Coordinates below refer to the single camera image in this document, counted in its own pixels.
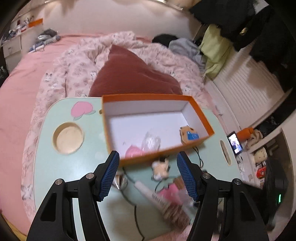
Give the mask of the white drawer cabinet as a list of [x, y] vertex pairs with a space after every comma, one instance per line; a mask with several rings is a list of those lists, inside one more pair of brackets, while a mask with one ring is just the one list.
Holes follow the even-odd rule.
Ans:
[[17, 36], [14, 37], [13, 39], [5, 42], [3, 45], [3, 52], [4, 52], [4, 57], [8, 57], [12, 54], [15, 54], [19, 51], [21, 51], [21, 37]]

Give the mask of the white cosmetic tube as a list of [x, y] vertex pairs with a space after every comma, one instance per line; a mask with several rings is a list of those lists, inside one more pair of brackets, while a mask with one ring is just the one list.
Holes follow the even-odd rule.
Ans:
[[164, 212], [171, 204], [165, 198], [158, 196], [158, 194], [150, 190], [140, 181], [135, 182], [134, 187], [161, 212]]

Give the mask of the small folding fan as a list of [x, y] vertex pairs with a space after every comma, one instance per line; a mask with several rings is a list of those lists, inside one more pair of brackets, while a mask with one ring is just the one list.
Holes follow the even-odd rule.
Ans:
[[116, 175], [113, 180], [113, 185], [118, 190], [123, 191], [128, 185], [128, 180], [124, 174]]

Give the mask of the orange bottle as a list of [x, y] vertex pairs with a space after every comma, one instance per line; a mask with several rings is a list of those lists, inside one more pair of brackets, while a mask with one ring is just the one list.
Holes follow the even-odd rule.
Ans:
[[253, 132], [254, 132], [253, 128], [244, 128], [243, 130], [240, 130], [239, 132], [237, 132], [236, 135], [240, 142], [244, 142], [250, 139]]

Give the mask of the lime green garment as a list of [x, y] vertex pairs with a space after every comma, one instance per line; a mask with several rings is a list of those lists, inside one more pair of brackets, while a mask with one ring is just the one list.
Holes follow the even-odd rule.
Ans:
[[217, 25], [210, 24], [199, 49], [206, 57], [204, 75], [213, 80], [224, 66], [233, 49], [233, 43], [221, 36], [221, 29]]

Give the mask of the brown plush pouch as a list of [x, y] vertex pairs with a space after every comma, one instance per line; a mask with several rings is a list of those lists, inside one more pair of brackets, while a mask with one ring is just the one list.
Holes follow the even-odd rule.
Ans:
[[180, 136], [183, 144], [189, 144], [200, 138], [198, 133], [190, 126], [180, 127]]

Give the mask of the smartphone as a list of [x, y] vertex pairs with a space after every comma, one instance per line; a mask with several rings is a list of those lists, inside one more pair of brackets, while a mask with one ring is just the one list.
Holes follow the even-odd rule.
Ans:
[[238, 156], [240, 153], [243, 152], [243, 146], [241, 145], [237, 135], [235, 132], [231, 132], [228, 136], [227, 139], [231, 145], [231, 148], [234, 152], [234, 156]]

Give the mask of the mint green lap table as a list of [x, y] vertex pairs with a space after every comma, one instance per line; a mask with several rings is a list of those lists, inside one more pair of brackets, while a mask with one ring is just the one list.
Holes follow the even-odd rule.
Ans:
[[[72, 109], [83, 102], [89, 109], [81, 116]], [[56, 179], [79, 180], [106, 161], [107, 149], [100, 98], [65, 98], [53, 104], [47, 112], [39, 136], [34, 163], [34, 197], [40, 206], [49, 188]], [[64, 155], [54, 147], [55, 130], [64, 123], [72, 122], [81, 127], [84, 141], [75, 152]], [[168, 180], [156, 182], [152, 179], [151, 163], [125, 166], [128, 185], [125, 190], [111, 188], [109, 195], [98, 207], [111, 240], [152, 240], [171, 231], [162, 215], [141, 193], [134, 188], [140, 181], [152, 191], [159, 191], [172, 183], [180, 173], [176, 156], [170, 155]]]

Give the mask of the white cartoon figurine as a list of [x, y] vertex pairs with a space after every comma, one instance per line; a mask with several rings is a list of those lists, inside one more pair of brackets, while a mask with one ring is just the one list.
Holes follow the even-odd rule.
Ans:
[[169, 177], [169, 160], [166, 157], [160, 157], [158, 161], [152, 163], [152, 179], [162, 181]]

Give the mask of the orange cardboard box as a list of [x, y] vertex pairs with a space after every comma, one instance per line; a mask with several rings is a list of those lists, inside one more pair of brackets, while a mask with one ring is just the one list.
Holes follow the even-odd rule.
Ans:
[[[102, 118], [108, 151], [117, 151], [120, 166], [152, 161], [202, 144], [214, 135], [203, 111], [191, 96], [172, 94], [115, 94], [102, 97]], [[190, 126], [199, 139], [183, 144], [180, 127]], [[160, 137], [158, 151], [125, 158], [131, 146], [141, 146], [145, 134]]]

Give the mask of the floral pink duvet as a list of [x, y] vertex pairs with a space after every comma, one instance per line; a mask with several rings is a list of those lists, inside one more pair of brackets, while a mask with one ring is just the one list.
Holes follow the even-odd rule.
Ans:
[[153, 70], [175, 78], [184, 95], [192, 96], [202, 108], [216, 111], [197, 64], [174, 54], [164, 45], [138, 39], [135, 33], [119, 32], [84, 38], [65, 50], [43, 70], [33, 109], [30, 129], [25, 140], [22, 160], [21, 194], [29, 221], [36, 214], [33, 191], [33, 166], [42, 123], [49, 107], [65, 97], [86, 97], [102, 67], [108, 60], [112, 45], [128, 49]]

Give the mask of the black garment pile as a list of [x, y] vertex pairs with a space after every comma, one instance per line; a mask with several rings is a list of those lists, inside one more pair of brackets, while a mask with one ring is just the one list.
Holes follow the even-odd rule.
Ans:
[[162, 44], [166, 47], [169, 47], [169, 44], [171, 41], [174, 41], [174, 40], [177, 40], [178, 37], [175, 36], [175, 35], [170, 35], [170, 34], [160, 34], [160, 35], [157, 35], [155, 36], [153, 39], [152, 39], [152, 43], [159, 43], [159, 44]]

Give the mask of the grey hoodie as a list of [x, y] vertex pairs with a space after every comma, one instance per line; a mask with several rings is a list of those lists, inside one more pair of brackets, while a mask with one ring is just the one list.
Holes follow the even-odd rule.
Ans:
[[206, 57], [203, 55], [199, 47], [191, 40], [179, 38], [170, 41], [169, 49], [179, 55], [185, 56], [195, 62], [200, 69], [204, 69], [206, 65]]

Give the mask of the bubble wrap ball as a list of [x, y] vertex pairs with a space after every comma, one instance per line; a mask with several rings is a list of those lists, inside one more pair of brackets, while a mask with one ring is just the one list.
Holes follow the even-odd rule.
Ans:
[[142, 141], [142, 151], [143, 152], [155, 152], [158, 151], [161, 145], [161, 139], [158, 136], [147, 132], [145, 134], [144, 140]]

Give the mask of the brown card box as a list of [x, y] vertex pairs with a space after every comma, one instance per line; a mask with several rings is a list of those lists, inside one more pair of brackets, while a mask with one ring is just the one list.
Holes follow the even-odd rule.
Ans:
[[173, 183], [179, 189], [179, 197], [181, 198], [183, 204], [178, 205], [171, 203], [168, 208], [163, 212], [164, 219], [169, 221], [172, 226], [179, 230], [184, 230], [190, 224], [190, 218], [186, 213], [186, 205], [191, 202], [185, 184], [181, 176], [178, 176], [173, 180]]

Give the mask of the dark red pillow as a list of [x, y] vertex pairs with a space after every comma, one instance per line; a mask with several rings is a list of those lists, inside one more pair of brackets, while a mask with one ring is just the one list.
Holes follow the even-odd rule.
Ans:
[[130, 93], [181, 95], [182, 90], [175, 78], [154, 70], [128, 49], [113, 45], [88, 96]]

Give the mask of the clothes pile on bed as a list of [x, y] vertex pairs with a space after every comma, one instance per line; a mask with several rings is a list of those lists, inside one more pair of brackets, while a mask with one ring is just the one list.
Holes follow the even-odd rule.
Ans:
[[61, 36], [58, 32], [52, 29], [44, 30], [38, 37], [36, 37], [35, 43], [30, 47], [29, 52], [34, 52], [38, 47], [45, 47], [48, 44], [52, 44], [60, 41]]

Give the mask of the pink translucent shell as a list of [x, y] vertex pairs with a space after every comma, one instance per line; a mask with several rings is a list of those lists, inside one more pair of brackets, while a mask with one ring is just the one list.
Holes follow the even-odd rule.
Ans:
[[140, 148], [138, 146], [135, 145], [131, 145], [125, 153], [125, 158], [129, 159], [129, 158], [135, 158], [135, 157], [140, 157], [145, 155], [146, 153], [150, 152], [150, 149], [147, 148]]
[[167, 187], [162, 188], [160, 191], [157, 191], [157, 194], [158, 196], [165, 198], [171, 203], [175, 203], [178, 205], [183, 204], [181, 198], [179, 197], [179, 189], [174, 183], [169, 184]]

